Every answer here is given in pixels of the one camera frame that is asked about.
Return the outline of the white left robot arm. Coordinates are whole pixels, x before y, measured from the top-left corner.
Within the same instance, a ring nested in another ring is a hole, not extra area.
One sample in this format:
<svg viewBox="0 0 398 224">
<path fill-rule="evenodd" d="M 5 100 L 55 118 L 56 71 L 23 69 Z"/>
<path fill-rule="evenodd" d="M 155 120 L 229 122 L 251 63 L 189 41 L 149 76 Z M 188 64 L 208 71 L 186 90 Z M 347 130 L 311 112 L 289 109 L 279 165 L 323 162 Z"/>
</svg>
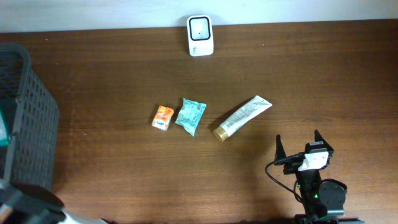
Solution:
<svg viewBox="0 0 398 224">
<path fill-rule="evenodd" d="M 1 180 L 1 224 L 110 224 L 103 218 L 86 218 L 66 210 L 51 191 Z"/>
</svg>

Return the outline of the teal snack packet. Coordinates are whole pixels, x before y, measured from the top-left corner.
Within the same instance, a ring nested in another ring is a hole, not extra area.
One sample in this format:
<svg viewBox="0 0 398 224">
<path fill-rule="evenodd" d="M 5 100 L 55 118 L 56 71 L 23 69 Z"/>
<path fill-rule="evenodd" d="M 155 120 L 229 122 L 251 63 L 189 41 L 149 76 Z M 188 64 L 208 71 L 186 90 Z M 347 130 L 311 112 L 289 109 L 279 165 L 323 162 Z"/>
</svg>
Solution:
<svg viewBox="0 0 398 224">
<path fill-rule="evenodd" d="M 182 107 L 178 112 L 175 124 L 182 126 L 191 136 L 195 135 L 195 131 L 203 116 L 207 104 L 197 101 L 183 99 Z"/>
</svg>

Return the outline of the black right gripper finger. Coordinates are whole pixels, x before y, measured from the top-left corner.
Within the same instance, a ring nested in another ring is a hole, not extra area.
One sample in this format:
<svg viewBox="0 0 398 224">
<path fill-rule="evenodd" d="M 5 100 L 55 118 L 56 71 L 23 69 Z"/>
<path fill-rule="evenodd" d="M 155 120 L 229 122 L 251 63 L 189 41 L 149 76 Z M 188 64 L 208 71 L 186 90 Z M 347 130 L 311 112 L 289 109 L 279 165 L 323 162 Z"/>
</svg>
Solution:
<svg viewBox="0 0 398 224">
<path fill-rule="evenodd" d="M 276 149 L 275 149 L 275 159 L 284 159 L 286 158 L 286 154 L 284 151 L 284 147 L 282 145 L 281 136 L 278 134 L 276 136 Z"/>
<path fill-rule="evenodd" d="M 323 142 L 323 143 L 325 143 L 324 138 L 321 136 L 321 134 L 319 133 L 319 131 L 317 129 L 314 130 L 314 140 L 315 140 L 315 142 Z"/>
</svg>

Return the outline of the white tube with gold cap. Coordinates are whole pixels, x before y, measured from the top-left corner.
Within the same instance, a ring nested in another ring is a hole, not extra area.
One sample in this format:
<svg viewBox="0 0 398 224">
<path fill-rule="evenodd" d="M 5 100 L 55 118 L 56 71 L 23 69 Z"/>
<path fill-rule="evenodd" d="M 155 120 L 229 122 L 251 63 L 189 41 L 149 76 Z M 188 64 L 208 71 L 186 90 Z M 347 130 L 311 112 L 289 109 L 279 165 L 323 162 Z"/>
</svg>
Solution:
<svg viewBox="0 0 398 224">
<path fill-rule="evenodd" d="M 272 103 L 256 95 L 231 116 L 224 120 L 214 131 L 213 134 L 221 142 L 230 138 L 237 130 L 244 126 L 265 110 L 272 107 Z"/>
</svg>

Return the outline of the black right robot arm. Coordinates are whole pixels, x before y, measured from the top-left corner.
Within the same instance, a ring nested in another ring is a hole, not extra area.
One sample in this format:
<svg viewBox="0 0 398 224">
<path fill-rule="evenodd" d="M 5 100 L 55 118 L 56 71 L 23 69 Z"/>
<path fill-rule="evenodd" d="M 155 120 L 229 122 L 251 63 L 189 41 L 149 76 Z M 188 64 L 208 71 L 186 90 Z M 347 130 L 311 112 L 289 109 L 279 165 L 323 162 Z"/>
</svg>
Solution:
<svg viewBox="0 0 398 224">
<path fill-rule="evenodd" d="M 348 188 L 335 179 L 322 179 L 320 171 L 330 165 L 334 149 L 325 141 L 318 130 L 314 130 L 314 141 L 305 145 L 303 152 L 287 156 L 281 136 L 275 138 L 275 158 L 265 167 L 267 176 L 275 183 L 293 193 L 304 207 L 303 215 L 294 216 L 294 223 L 362 223 L 357 218 L 344 218 L 344 207 Z M 270 166 L 283 166 L 285 175 L 295 175 L 293 188 L 276 180 L 268 172 Z"/>
</svg>

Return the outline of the orange small packet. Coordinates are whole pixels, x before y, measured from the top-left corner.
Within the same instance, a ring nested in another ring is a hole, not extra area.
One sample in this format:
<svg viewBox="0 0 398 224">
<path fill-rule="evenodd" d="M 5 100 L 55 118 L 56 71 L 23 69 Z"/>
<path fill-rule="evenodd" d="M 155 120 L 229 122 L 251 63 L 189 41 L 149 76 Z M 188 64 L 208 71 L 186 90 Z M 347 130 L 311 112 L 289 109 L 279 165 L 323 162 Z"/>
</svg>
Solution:
<svg viewBox="0 0 398 224">
<path fill-rule="evenodd" d="M 173 115 L 172 108 L 160 105 L 152 120 L 152 126 L 162 131 L 168 130 Z"/>
</svg>

